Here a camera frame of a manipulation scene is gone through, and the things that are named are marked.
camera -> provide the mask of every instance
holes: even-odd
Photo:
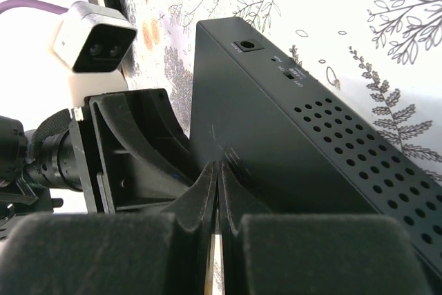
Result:
[[[110,73],[136,34],[117,10],[77,1],[64,16],[53,50],[74,73]]]

cable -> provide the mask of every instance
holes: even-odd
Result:
[[[44,10],[46,12],[51,12],[58,15],[68,11],[68,9],[65,7],[57,6],[53,3],[46,3],[40,0],[6,0],[0,3],[0,14],[7,10],[20,7],[36,8],[38,10]]]

camera lens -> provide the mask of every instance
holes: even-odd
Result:
[[[118,56],[119,52],[120,52],[121,48],[119,46],[113,46],[109,52],[111,57],[116,57]]]
[[[100,54],[100,52],[103,50],[103,46],[101,44],[94,44],[89,48],[89,54],[92,57],[95,57]]]

ventilation hole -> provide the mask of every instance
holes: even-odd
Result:
[[[440,226],[437,225],[433,226],[433,231],[438,235],[442,235],[442,227]]]
[[[407,174],[414,175],[414,171],[408,167],[405,169],[405,172],[407,172]]]
[[[436,211],[436,205],[434,205],[434,203],[427,202],[427,207],[430,210]]]
[[[410,191],[414,194],[414,195],[418,195],[418,194],[420,194],[419,193],[419,190],[417,190],[416,188],[414,188],[414,187],[410,187]]]
[[[391,181],[391,180],[389,180],[389,179],[385,179],[385,180],[384,180],[384,183],[385,183],[385,185],[386,185],[387,187],[390,187],[390,188],[394,186],[393,181]]]
[[[412,217],[405,216],[405,217],[403,217],[403,221],[405,221],[405,223],[407,225],[410,225],[410,226],[414,225],[414,220]]]
[[[373,190],[375,193],[382,193],[382,188],[380,188],[379,186],[373,186]]]
[[[426,183],[425,181],[421,181],[421,186],[425,189],[429,189],[430,185],[428,183]]]
[[[399,181],[404,181],[404,180],[405,180],[405,178],[403,177],[402,174],[397,173],[397,174],[394,174],[394,176],[395,176],[396,179],[398,179]]]
[[[431,236],[429,236],[428,234],[422,234],[422,240],[424,240],[426,243],[428,243],[429,245],[431,245],[433,243],[433,239]]]
[[[421,209],[416,209],[414,210],[416,212],[416,214],[421,217],[421,218],[425,218],[425,212]]]
[[[410,201],[410,199],[408,198],[408,196],[405,195],[404,193],[400,193],[400,194],[399,194],[399,198],[400,198],[401,200],[403,200],[404,202],[409,202],[409,201]]]
[[[398,208],[398,203],[396,203],[393,200],[389,200],[388,201],[388,205],[392,208],[392,209],[397,209]]]

power port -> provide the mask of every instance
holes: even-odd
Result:
[[[289,79],[295,78],[290,72],[284,72],[284,75],[287,76]]]
[[[257,50],[263,50],[261,44],[258,43],[255,39],[248,39],[246,41],[236,41],[236,46],[241,49],[242,52],[251,52]]]

